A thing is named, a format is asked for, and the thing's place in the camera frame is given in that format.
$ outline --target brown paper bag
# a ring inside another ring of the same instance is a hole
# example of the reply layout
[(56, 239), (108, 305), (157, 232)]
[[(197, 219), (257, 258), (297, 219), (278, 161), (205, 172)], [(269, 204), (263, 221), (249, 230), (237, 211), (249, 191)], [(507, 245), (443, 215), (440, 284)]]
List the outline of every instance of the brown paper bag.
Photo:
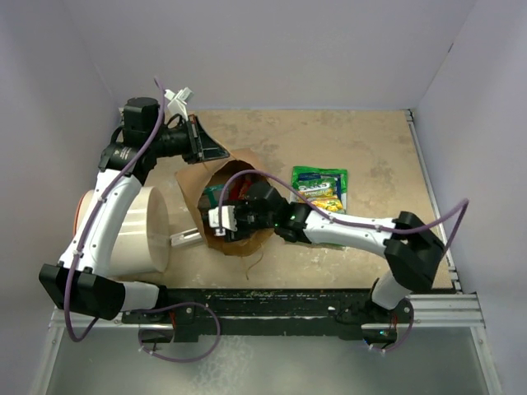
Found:
[(249, 256), (258, 251), (273, 234), (272, 229), (257, 230), (249, 239), (225, 243), (222, 237), (214, 235), (214, 230), (208, 225), (203, 225), (198, 209), (203, 190), (209, 185), (224, 184), (234, 173), (247, 169), (264, 170), (256, 154), (248, 148), (231, 151), (231, 156), (227, 159), (185, 166), (175, 175), (183, 193), (184, 202), (203, 240), (208, 247), (222, 251), (225, 255)]

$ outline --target table surface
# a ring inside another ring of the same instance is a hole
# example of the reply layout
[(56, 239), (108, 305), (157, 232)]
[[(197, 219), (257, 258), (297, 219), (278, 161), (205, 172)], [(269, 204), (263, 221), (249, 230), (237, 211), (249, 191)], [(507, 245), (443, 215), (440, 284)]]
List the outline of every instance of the table surface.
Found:
[[(251, 148), (267, 170), (286, 181), (294, 165), (348, 171), (347, 213), (396, 217), (412, 211), (435, 219), (411, 131), (403, 111), (208, 110), (197, 113), (207, 132), (229, 149)], [(195, 227), (175, 173), (179, 157), (158, 161), (146, 185), (158, 187), (168, 206), (170, 233)], [(289, 196), (280, 187), (283, 196)], [(248, 278), (246, 269), (251, 268)], [(170, 287), (370, 288), (388, 268), (364, 251), (289, 244), (274, 235), (247, 258), (227, 257), (203, 243), (172, 249), (164, 273), (127, 276)], [(452, 288), (447, 263), (435, 288)]]

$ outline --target snack package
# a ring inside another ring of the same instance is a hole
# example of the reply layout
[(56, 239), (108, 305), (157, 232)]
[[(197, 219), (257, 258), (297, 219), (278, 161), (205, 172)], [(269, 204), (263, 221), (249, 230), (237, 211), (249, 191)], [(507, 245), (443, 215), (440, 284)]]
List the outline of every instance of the snack package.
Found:
[[(293, 167), (291, 185), (317, 207), (345, 213), (347, 205), (347, 170)], [(293, 193), (291, 202), (299, 202)]]

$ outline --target beige tape roll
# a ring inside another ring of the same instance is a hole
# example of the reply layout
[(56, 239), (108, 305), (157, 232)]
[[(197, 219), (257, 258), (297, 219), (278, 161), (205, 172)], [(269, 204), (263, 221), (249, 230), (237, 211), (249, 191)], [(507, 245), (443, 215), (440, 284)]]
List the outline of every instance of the beige tape roll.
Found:
[[(88, 191), (79, 202), (77, 231), (93, 197)], [(143, 187), (126, 213), (110, 259), (108, 276), (163, 272), (168, 264), (170, 237), (168, 211), (159, 189)]]

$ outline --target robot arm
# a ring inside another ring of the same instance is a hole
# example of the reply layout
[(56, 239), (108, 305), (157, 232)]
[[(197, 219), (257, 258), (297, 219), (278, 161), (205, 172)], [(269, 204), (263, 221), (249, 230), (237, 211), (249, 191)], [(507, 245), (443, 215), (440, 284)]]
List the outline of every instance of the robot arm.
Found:
[[(219, 231), (218, 208), (208, 214), (209, 225), (227, 242), (237, 241), (264, 228), (286, 241), (307, 244), (338, 244), (362, 249), (385, 258), (390, 270), (378, 279), (371, 291), (371, 302), (392, 310), (411, 292), (430, 290), (445, 251), (443, 243), (430, 230), (407, 235), (369, 230), (329, 221), (308, 205), (287, 202), (267, 182), (251, 185), (245, 200), (222, 208), (224, 230)], [(382, 225), (390, 229), (411, 229), (424, 225), (417, 216), (402, 211), (398, 218), (360, 218), (330, 213), (334, 219), (359, 224)]]
[[(115, 184), (103, 200), (101, 194), (120, 171), (139, 152), (149, 138), (159, 114), (155, 99), (130, 99), (124, 107), (123, 142), (112, 142), (103, 150), (94, 196), (78, 232), (61, 255), (57, 265), (43, 265), (39, 279), (54, 303), (63, 309), (66, 280), (74, 257), (78, 256), (70, 294), (70, 310), (92, 317), (112, 319), (120, 311), (151, 309), (156, 305), (159, 287), (144, 282), (117, 282), (106, 276), (110, 257), (124, 217), (144, 185), (148, 173), (156, 166), (157, 158), (181, 155), (187, 163), (226, 158), (229, 152), (212, 140), (198, 118), (187, 115), (186, 100), (192, 92), (185, 88), (175, 95), (167, 91), (169, 108), (182, 116), (176, 128), (162, 125), (150, 147), (127, 174)], [(88, 217), (98, 202), (100, 210), (94, 218), (82, 254), (77, 252), (79, 236), (86, 228)]]

